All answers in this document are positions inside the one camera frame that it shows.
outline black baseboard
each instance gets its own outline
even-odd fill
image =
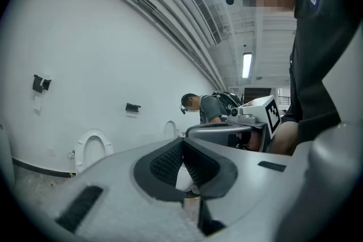
[[[50,169],[35,167],[34,165],[23,163],[20,160],[17,160],[15,158],[12,159],[12,163],[17,165],[18,167],[25,168],[25,169],[27,169],[29,171],[32,171],[32,172],[41,173],[42,175],[71,178],[71,175],[70,175],[69,172],[51,171]]]

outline concrete floor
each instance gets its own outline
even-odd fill
[[[27,203],[40,207],[47,195],[63,184],[67,178],[42,175],[14,165],[14,193]]]

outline ceiling light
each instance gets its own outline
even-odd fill
[[[250,74],[251,63],[252,63],[252,54],[251,53],[243,54],[242,78],[244,79],[248,78],[248,75]]]

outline backpack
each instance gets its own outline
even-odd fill
[[[229,93],[229,92],[216,91],[216,92],[213,92],[211,95],[207,95],[207,96],[215,97],[219,101],[221,101],[222,104],[224,105],[224,107],[226,108],[228,115],[231,114],[232,108],[242,106],[241,100],[239,100],[236,95]]]

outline air conditioner unit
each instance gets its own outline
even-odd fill
[[[218,45],[222,39],[216,22],[204,0],[182,0],[210,45]]]

